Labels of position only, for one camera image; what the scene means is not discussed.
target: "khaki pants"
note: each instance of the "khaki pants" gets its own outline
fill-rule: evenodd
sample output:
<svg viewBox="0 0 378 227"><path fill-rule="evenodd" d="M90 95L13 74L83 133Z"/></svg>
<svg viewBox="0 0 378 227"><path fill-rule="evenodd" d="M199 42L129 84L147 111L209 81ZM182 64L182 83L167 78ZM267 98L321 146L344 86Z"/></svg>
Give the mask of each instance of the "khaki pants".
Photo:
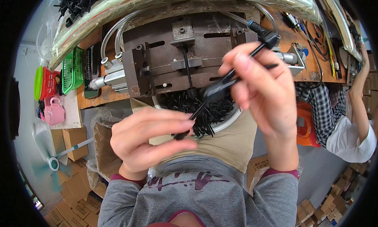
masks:
<svg viewBox="0 0 378 227"><path fill-rule="evenodd" d="M130 104L134 113L144 107L150 107L148 104L136 99L130 99ZM200 154L221 159L224 163L245 173L248 162L252 157L256 130L257 124L250 111L243 111L234 123L217 132L214 137L205 135L201 139L196 139L190 136L190 139L197 142L197 150L180 152L165 159L162 163L185 155ZM151 138L149 142L152 145L159 145L172 139L172 135L163 135Z"/></svg>

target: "green plastic basket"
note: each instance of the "green plastic basket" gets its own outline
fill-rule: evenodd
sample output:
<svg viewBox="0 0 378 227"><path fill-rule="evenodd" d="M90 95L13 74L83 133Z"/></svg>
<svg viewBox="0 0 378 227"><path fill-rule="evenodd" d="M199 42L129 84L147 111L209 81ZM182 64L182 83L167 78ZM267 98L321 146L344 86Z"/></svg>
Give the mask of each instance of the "green plastic basket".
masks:
<svg viewBox="0 0 378 227"><path fill-rule="evenodd" d="M63 60L62 69L63 93L78 88L83 84L83 50L75 47Z"/></svg>
<svg viewBox="0 0 378 227"><path fill-rule="evenodd" d="M44 77L44 70L40 66L37 68L37 71L34 77L34 100L36 101L39 101L39 98L41 97L43 77Z"/></svg>

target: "gray sweatshirt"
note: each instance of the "gray sweatshirt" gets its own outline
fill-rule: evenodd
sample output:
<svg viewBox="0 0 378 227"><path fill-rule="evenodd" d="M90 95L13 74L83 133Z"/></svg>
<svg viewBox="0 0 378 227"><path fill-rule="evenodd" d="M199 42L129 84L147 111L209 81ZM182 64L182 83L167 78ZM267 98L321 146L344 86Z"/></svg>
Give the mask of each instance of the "gray sweatshirt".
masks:
<svg viewBox="0 0 378 227"><path fill-rule="evenodd" d="M223 161L190 155L159 165L143 187L113 179L98 226L146 226L188 210L209 226L295 226L298 180L290 173L263 177L251 197L243 173Z"/></svg>

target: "red plastic container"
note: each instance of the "red plastic container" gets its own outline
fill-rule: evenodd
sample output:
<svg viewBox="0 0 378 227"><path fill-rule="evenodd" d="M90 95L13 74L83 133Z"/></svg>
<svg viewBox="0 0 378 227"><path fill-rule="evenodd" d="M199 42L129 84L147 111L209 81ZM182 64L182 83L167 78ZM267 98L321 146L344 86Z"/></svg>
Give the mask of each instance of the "red plastic container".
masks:
<svg viewBox="0 0 378 227"><path fill-rule="evenodd" d="M42 91L39 100L44 100L46 97L51 97L59 94L60 80L58 76L60 72L51 72L44 66L44 77L42 81Z"/></svg>

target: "wooden workbench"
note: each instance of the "wooden workbench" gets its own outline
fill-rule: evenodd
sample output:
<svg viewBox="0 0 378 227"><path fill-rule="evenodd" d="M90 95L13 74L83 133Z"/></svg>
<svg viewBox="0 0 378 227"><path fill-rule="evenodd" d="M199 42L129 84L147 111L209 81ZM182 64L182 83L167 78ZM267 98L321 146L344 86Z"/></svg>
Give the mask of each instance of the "wooden workbench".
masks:
<svg viewBox="0 0 378 227"><path fill-rule="evenodd" d="M309 46L308 41L299 32L291 29L284 23L284 18L281 15L280 11L272 9L272 8L267 8L267 9L269 10L269 12L272 14L272 16L277 22L277 25L279 28L279 34L281 35L279 46L282 52L287 52L293 42L299 42L303 45L307 45L307 48L309 50L309 55L306 58L306 62L307 62L307 66L309 70L306 71L304 69L301 73L297 74L296 77L294 78L294 81L319 82L320 81L319 66L314 56L314 53L312 52ZM268 18L263 17L262 14L261 16L262 16L262 20L260 22L261 26L267 29L272 29L272 25L270 21L268 20ZM106 24L106 26L108 26L107 28L110 28L115 22L116 21L112 21ZM312 24L309 24L308 27L312 36L313 37L316 36L314 26ZM106 56L109 57L109 60L113 60L115 56L114 39L115 39L115 33L113 34L111 39L108 41L108 45L106 47ZM98 41L101 41L101 28L95 29L90 35L88 35L80 43L80 47L82 49L86 49ZM326 46L324 46L324 48L321 50L323 52L326 52ZM345 71L342 71L343 78L341 80L337 80L335 77L332 76L331 66L330 66L329 61L324 60L323 57L318 52L315 52L315 54L318 56L320 65L322 66L322 69L323 69L323 82L337 82L337 83L346 82ZM105 75L105 68L103 66L101 66L101 75L102 76ZM77 96L78 96L79 109L95 107L95 106L105 104L108 102L114 102L114 101L130 98L129 94L118 94L111 87L106 86L106 87L101 88L101 95L99 97L94 98L94 99L85 99L84 85L81 85L77 89Z"/></svg>

